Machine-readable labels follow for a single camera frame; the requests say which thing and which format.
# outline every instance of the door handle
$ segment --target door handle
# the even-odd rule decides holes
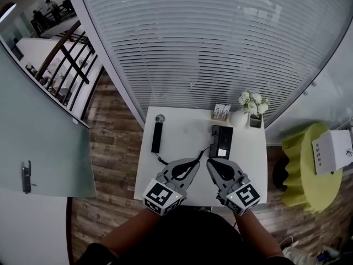
[[[28,168],[22,167],[22,187],[23,192],[28,194],[31,192],[31,161],[28,160]]]

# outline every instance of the forearm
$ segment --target forearm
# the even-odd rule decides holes
[[[283,256],[278,242],[266,231],[251,211],[243,216],[234,216],[242,238],[255,247],[262,256],[266,258]]]
[[[160,218],[158,214],[146,208],[107,234],[100,243],[116,255],[123,255],[142,240]]]

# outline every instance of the black device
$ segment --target black device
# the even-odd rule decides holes
[[[165,117],[163,115],[157,115],[155,121],[151,152],[158,153],[161,145],[162,127]]]
[[[213,144],[210,145],[210,158],[229,159],[233,128],[229,126],[212,126]]]

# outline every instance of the black cable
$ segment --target black cable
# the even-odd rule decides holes
[[[210,147],[211,147],[211,145],[208,146],[208,147],[206,147],[204,150],[202,150],[202,151],[200,152],[199,156],[197,157],[197,160],[198,160],[198,161],[201,159],[202,154],[204,154],[205,150],[209,149]],[[165,165],[168,165],[168,164],[169,164],[169,163],[165,162],[165,160],[163,160],[163,159],[160,157],[160,155],[158,155],[157,153],[154,153],[154,154],[156,154],[156,156],[158,157],[158,161],[159,161],[159,162],[161,162],[162,164],[165,164]]]
[[[160,163],[165,164],[165,165],[168,165],[168,164],[169,164],[169,163],[166,163],[166,162],[160,157],[160,155],[158,155],[157,153],[154,153],[154,154],[156,154],[156,156],[158,157],[158,161],[159,161]]]
[[[211,145],[210,145],[209,147],[206,147],[203,151],[205,151],[205,150],[209,149],[210,147],[211,147]]]

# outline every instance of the white box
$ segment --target white box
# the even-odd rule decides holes
[[[317,175],[341,169],[353,162],[352,141],[348,130],[328,130],[313,140]]]

